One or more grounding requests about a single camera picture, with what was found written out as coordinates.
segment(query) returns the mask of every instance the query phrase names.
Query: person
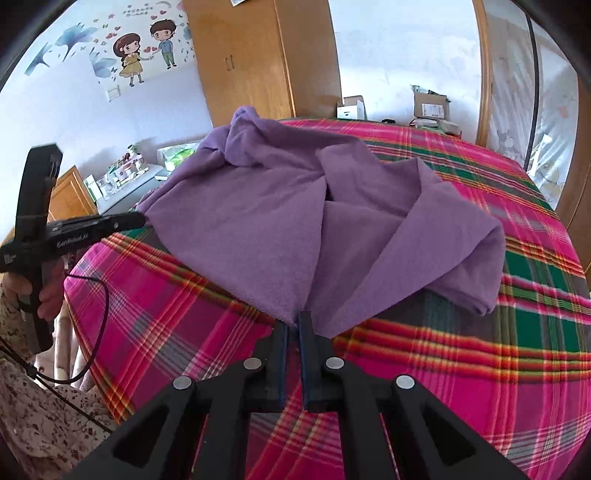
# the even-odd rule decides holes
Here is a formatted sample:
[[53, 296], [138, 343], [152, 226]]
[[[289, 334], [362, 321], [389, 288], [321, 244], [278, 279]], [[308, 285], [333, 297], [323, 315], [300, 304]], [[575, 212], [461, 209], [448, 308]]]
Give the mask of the person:
[[[53, 320], [59, 314], [63, 282], [64, 265], [59, 262], [39, 295], [40, 318]], [[31, 290], [26, 279], [14, 274], [5, 274], [0, 282], [0, 336], [29, 363], [34, 357], [27, 349], [18, 295], [28, 295]], [[95, 392], [69, 386], [56, 390], [107, 428], [116, 428]], [[0, 436], [31, 480], [54, 480], [70, 471], [108, 434], [39, 387], [0, 350]]]
[[160, 42], [158, 49], [154, 52], [156, 55], [159, 51], [162, 52], [162, 57], [167, 65], [167, 70], [170, 70], [171, 66], [176, 67], [177, 64], [174, 62], [174, 45], [170, 40], [174, 37], [174, 32], [177, 26], [172, 20], [160, 20], [150, 27], [150, 34], [155, 40]]
[[137, 33], [128, 33], [119, 38], [113, 45], [113, 52], [121, 58], [121, 65], [123, 65], [123, 69], [119, 72], [119, 75], [130, 79], [130, 87], [135, 86], [134, 77], [136, 75], [138, 76], [140, 83], [144, 82], [142, 80], [142, 72], [144, 71], [144, 68], [139, 61], [152, 60], [152, 58], [154, 58], [154, 56], [142, 58], [139, 55], [139, 42], [140, 37]]

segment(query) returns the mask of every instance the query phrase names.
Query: metal screw head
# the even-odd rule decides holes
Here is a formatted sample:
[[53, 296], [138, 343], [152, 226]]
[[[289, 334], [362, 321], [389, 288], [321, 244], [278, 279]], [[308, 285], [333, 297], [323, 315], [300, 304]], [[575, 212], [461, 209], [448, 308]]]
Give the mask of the metal screw head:
[[400, 375], [396, 378], [396, 385], [403, 390], [410, 390], [414, 387], [414, 378], [408, 375]]
[[183, 375], [182, 377], [177, 377], [174, 379], [173, 387], [177, 390], [186, 390], [191, 386], [192, 383], [193, 380], [191, 380], [190, 377]]
[[345, 361], [338, 356], [331, 356], [326, 359], [326, 366], [331, 370], [338, 370], [345, 366]]
[[256, 370], [257, 368], [261, 367], [262, 362], [257, 357], [252, 356], [244, 360], [242, 365], [244, 365], [244, 368], [247, 370]]

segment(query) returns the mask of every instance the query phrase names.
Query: bed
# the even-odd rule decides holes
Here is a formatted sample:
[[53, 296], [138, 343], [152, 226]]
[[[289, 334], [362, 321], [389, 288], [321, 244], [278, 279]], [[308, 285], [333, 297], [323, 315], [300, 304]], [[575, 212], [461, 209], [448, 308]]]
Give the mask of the bed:
[[[532, 479], [556, 479], [591, 428], [591, 301], [558, 217], [521, 167], [432, 132], [362, 121], [286, 124], [363, 139], [380, 161], [419, 155], [466, 199], [501, 220], [506, 258], [497, 308], [478, 317], [420, 291], [334, 338], [340, 356], [384, 378], [409, 373]], [[111, 292], [92, 376], [119, 421], [179, 375], [198, 380], [245, 359], [274, 320], [172, 257], [151, 228], [91, 248], [78, 275]], [[84, 355], [104, 295], [68, 279], [66, 298]], [[344, 478], [334, 414], [302, 412], [297, 374], [281, 414], [251, 421], [246, 477]]]

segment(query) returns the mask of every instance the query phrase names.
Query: cartoon boy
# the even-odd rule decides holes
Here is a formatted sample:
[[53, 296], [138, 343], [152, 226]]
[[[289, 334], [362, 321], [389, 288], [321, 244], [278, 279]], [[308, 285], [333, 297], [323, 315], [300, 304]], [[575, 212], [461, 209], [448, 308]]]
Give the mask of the cartoon boy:
[[174, 62], [173, 42], [170, 40], [174, 37], [174, 31], [176, 29], [177, 26], [172, 20], [160, 20], [150, 28], [151, 35], [160, 42], [158, 50], [156, 50], [153, 55], [157, 54], [159, 51], [162, 52], [164, 61], [168, 66], [167, 70], [170, 70], [171, 66], [177, 66]]

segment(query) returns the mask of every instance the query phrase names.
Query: wooden cabinet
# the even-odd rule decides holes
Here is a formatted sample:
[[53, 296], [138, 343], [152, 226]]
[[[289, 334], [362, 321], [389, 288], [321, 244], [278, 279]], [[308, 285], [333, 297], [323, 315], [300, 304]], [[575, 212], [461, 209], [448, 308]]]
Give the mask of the wooden cabinet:
[[214, 127], [241, 105], [274, 119], [335, 116], [342, 94], [328, 0], [183, 4]]
[[[78, 169], [72, 167], [57, 179], [56, 187], [51, 193], [47, 222], [96, 214], [96, 205], [82, 183]], [[13, 236], [14, 228], [3, 243], [6, 243]]]

